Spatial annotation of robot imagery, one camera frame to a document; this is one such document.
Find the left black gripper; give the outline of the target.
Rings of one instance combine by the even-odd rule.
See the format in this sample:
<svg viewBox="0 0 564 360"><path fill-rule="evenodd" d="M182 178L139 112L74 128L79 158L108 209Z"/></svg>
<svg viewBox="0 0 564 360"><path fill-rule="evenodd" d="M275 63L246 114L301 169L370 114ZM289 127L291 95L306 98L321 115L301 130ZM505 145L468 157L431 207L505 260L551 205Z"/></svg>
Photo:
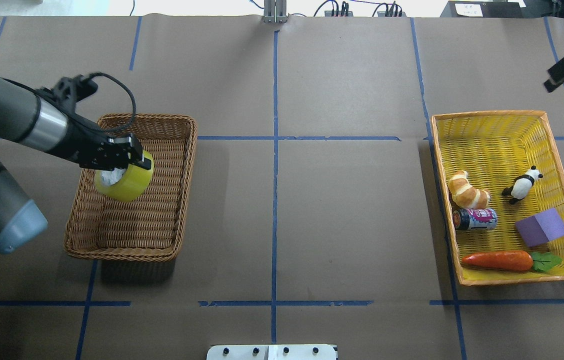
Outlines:
<svg viewBox="0 0 564 360"><path fill-rule="evenodd" d="M49 154L84 169L112 171L135 166L151 171L154 168L151 154L143 152L134 133L113 136L79 115L68 117L64 136Z"/></svg>

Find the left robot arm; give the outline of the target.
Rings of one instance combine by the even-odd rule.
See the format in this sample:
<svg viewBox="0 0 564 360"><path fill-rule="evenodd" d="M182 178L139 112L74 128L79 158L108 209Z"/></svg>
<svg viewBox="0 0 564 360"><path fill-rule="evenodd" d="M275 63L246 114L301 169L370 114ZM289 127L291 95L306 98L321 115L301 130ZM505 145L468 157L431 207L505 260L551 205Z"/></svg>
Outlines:
<svg viewBox="0 0 564 360"><path fill-rule="evenodd" d="M113 81L129 96L132 112L121 125L106 128L78 114L78 103L97 92L97 78ZM136 109L131 90L101 71L61 77L51 88L31 88L0 76L0 142L92 170L103 193L122 202L143 194L156 168L156 160L131 130ZM44 212L0 153L0 254L14 253L47 228Z"/></svg>

